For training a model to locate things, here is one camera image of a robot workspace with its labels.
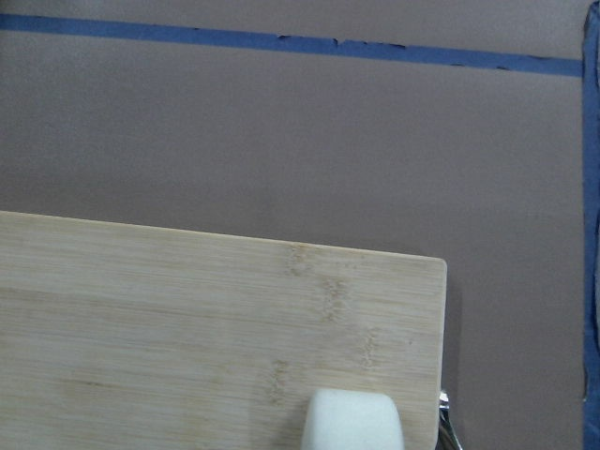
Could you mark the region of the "white steamed bun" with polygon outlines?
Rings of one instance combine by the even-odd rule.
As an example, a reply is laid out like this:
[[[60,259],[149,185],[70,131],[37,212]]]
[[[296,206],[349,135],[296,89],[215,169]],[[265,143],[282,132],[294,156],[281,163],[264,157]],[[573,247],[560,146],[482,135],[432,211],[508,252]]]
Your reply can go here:
[[[303,449],[403,449],[401,420],[387,395],[318,389],[310,399]]]

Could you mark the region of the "bamboo cutting board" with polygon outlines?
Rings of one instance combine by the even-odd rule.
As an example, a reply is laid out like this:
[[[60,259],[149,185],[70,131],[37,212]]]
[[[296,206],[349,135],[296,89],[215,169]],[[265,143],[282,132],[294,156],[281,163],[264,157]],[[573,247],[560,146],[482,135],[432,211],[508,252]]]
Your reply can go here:
[[[296,449],[319,388],[437,441],[446,264],[5,212],[5,449]]]

